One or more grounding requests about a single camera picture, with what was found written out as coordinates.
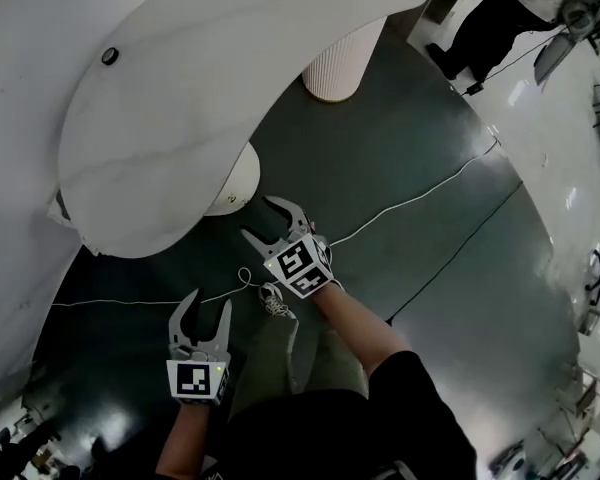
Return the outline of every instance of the black t-shirt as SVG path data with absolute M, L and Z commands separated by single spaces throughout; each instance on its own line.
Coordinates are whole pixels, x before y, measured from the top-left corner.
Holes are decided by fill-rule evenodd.
M 312 391 L 245 409 L 217 458 L 202 478 L 371 479 L 397 462 L 418 480 L 476 478 L 475 450 L 413 352 L 373 372 L 368 400 Z

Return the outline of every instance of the green pants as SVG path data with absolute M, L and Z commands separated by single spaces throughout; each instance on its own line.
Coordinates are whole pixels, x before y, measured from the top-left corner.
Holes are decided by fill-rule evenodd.
M 291 351 L 298 321 L 272 316 L 252 345 L 236 386 L 231 415 L 273 398 L 294 394 Z M 320 334 L 305 391 L 349 389 L 367 396 L 366 377 L 360 362 L 333 330 Z

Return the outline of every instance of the white cable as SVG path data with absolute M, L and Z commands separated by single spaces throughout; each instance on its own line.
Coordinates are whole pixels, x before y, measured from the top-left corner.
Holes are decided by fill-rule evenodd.
M 395 204 L 393 206 L 389 206 L 388 208 L 385 208 L 380 213 L 378 213 L 375 217 L 373 217 L 371 220 L 365 222 L 362 226 L 360 226 L 358 229 L 356 229 L 350 235 L 347 235 L 344 238 L 341 238 L 340 240 L 336 240 L 335 242 L 333 242 L 331 244 L 331 247 L 335 247 L 336 245 L 342 244 L 342 243 L 346 242 L 347 240 L 351 240 L 354 236 L 356 236 L 358 233 L 360 233 L 366 227 L 368 227 L 371 224 L 373 224 L 376 220 L 378 220 L 380 217 L 382 217 L 385 213 L 388 213 L 388 212 L 390 212 L 392 210 L 396 210 L 397 208 L 402 208 L 403 206 L 406 206 L 406 205 L 411 204 L 411 203 L 415 203 L 416 201 L 419 201 L 420 199 L 422 199 L 424 197 L 427 197 L 434 190 L 439 189 L 445 183 L 448 183 L 449 181 L 451 181 L 451 180 L 457 178 L 458 176 L 460 176 L 460 174 L 462 174 L 462 171 L 464 171 L 469 166 L 469 164 L 471 164 L 472 162 L 475 162 L 476 160 L 479 160 L 480 158 L 488 155 L 491 152 L 491 150 L 498 143 L 499 143 L 498 139 L 495 139 L 494 142 L 493 142 L 493 144 L 491 145 L 491 147 L 489 149 L 487 149 L 481 155 L 476 156 L 476 157 L 472 158 L 471 160 L 468 160 L 458 170 L 458 172 L 456 172 L 453 176 L 450 176 L 449 178 L 446 178 L 445 180 L 441 181 L 436 186 L 434 186 L 434 187 L 430 188 L 429 190 L 427 190 L 424 194 L 421 194 L 421 195 L 419 195 L 417 197 L 414 197 L 413 199 L 409 199 L 409 200 L 404 201 L 402 203 L 398 203 L 398 204 Z M 241 273 L 242 273 L 243 270 L 247 272 L 247 276 L 248 276 L 247 279 L 243 279 L 242 278 Z M 251 282 L 251 270 L 249 270 L 247 267 L 240 267 L 238 269 L 238 279 L 243 283 L 240 288 L 236 288 L 235 290 L 230 290 L 230 291 L 228 291 L 226 293 L 223 293 L 221 295 L 216 295 L 215 297 L 210 297 L 208 299 L 204 299 L 202 301 L 202 304 L 204 304 L 206 302 L 211 302 L 213 300 L 222 299 L 223 297 L 226 297 L 226 296 L 231 295 L 233 293 L 241 292 L 242 290 L 246 290 L 249 286 L 253 286 L 255 288 L 257 288 L 258 286 L 260 286 L 260 285 L 257 285 L 257 284 L 253 284 Z M 72 307 L 72 306 L 81 306 L 83 304 L 91 304 L 91 303 L 94 303 L 94 302 L 110 302 L 110 303 L 113 303 L 113 304 L 125 304 L 125 305 L 134 305 L 134 304 L 159 305 L 159 304 L 180 304 L 180 302 L 182 302 L 182 301 L 179 300 L 179 301 L 168 301 L 168 302 L 143 302 L 143 301 L 124 302 L 124 301 L 115 300 L 115 299 L 96 299 L 96 300 L 85 300 L 85 301 L 82 301 L 82 302 L 72 302 L 70 304 L 54 303 L 54 304 L 51 304 L 51 305 L 52 306 L 62 306 L 62 307 Z

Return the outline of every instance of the white wall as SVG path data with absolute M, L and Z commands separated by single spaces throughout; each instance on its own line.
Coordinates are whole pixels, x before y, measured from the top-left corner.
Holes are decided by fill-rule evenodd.
M 30 362 L 80 246 L 45 217 L 65 110 L 106 37 L 143 1 L 0 0 L 0 378 Z

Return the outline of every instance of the green floor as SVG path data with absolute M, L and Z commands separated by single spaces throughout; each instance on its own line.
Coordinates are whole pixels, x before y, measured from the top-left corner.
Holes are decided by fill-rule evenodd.
M 300 204 L 331 241 L 425 192 L 493 143 L 441 75 L 390 34 L 350 101 L 319 103 L 296 80 L 252 137 L 259 193 Z M 204 219 L 150 258 L 93 257 L 83 249 L 57 302 L 176 301 L 199 286 L 215 295 L 239 286 L 241 266 L 261 282 L 266 273 L 238 232 L 242 224 L 274 236 L 284 223 L 254 200 L 237 214 Z M 575 360 L 569 300 L 542 276 L 550 255 L 535 207 L 496 146 L 427 198 L 336 247 L 334 270 L 383 318 L 397 313 L 394 327 L 488 459 L 546 415 L 562 365 Z M 293 365 L 302 381 L 324 323 L 309 303 L 288 299 L 301 322 Z M 232 300 L 233 385 L 265 315 L 253 289 Z M 205 306 L 203 324 L 218 308 Z M 89 437 L 115 448 L 154 425 L 153 438 L 142 441 L 144 432 L 138 440 L 156 448 L 176 408 L 164 365 L 173 309 L 99 303 L 51 310 L 25 403 L 57 418 L 71 460 L 90 462 Z M 222 412 L 215 418 L 217 431 Z M 142 456 L 153 460 L 151 452 Z

